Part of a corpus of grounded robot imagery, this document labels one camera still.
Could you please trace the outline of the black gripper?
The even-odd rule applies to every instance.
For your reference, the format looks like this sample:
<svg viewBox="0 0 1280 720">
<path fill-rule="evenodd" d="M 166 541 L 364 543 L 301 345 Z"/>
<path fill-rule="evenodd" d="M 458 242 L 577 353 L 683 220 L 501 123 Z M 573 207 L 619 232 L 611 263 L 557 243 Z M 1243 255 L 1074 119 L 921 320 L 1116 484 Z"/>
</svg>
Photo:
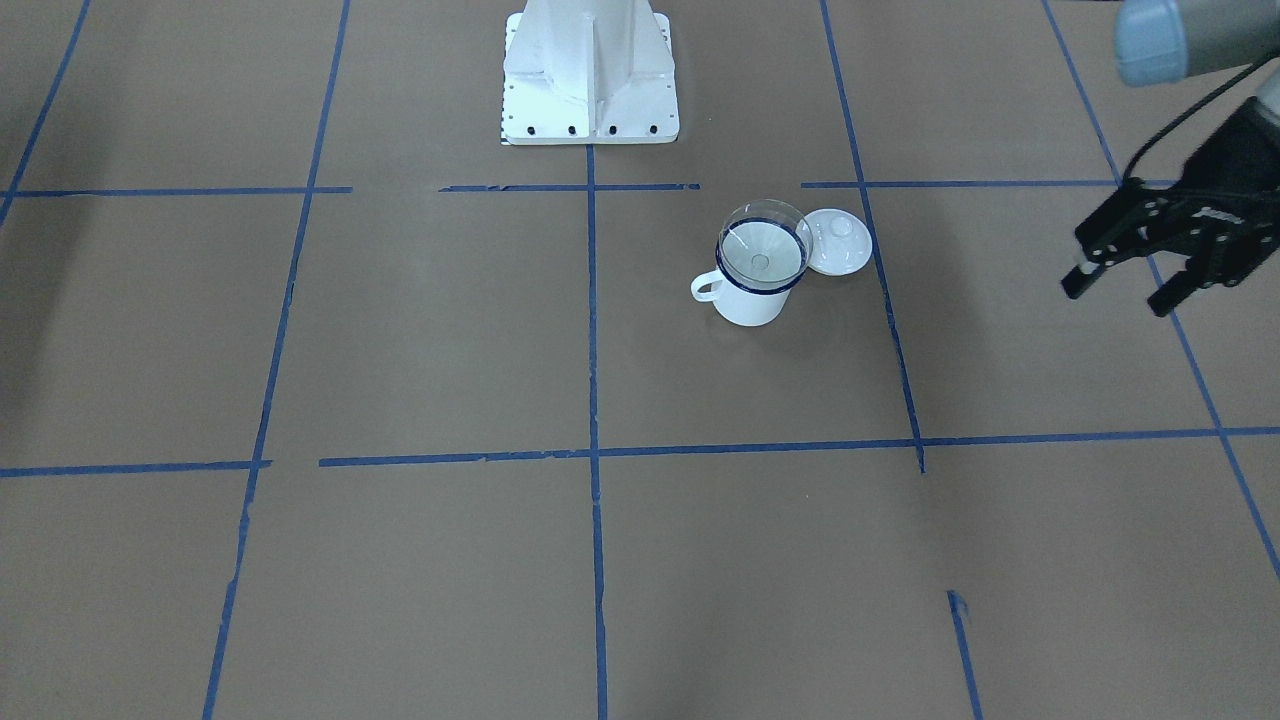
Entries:
<svg viewBox="0 0 1280 720">
<path fill-rule="evenodd" d="M 1079 300 L 1111 266 L 1158 252 L 1184 260 L 1148 297 L 1167 316 L 1199 290 L 1240 284 L 1277 251 L 1277 113 L 1248 97 L 1156 188 L 1125 177 L 1076 228 L 1080 254 L 1061 279 Z"/>
</svg>

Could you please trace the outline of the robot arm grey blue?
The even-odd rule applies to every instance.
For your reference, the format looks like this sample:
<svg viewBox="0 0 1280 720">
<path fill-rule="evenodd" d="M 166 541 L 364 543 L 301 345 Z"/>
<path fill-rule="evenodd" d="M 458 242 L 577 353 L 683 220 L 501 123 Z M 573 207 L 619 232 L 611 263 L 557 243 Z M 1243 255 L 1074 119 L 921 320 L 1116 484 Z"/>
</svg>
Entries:
<svg viewBox="0 0 1280 720">
<path fill-rule="evenodd" d="M 1125 1 L 1114 28 L 1116 69 L 1130 87 L 1233 70 L 1222 96 L 1277 60 L 1275 1 Z M 1279 88 L 1270 76 L 1158 188 L 1137 174 L 1164 127 L 1130 158 L 1119 187 L 1076 228 L 1078 264 L 1062 291 L 1079 299 L 1107 269 L 1170 252 L 1184 261 L 1148 306 L 1166 316 L 1199 290 L 1235 287 L 1277 251 Z"/>
</svg>

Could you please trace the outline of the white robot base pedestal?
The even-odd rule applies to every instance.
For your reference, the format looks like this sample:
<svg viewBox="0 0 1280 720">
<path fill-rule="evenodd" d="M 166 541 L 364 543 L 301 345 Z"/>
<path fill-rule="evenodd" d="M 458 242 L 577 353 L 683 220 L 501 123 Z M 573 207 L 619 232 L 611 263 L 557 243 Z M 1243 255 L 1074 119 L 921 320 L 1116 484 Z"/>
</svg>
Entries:
<svg viewBox="0 0 1280 720">
<path fill-rule="evenodd" d="M 529 1 L 507 17 L 502 143 L 672 143 L 680 131 L 672 26 L 649 1 Z"/>
</svg>

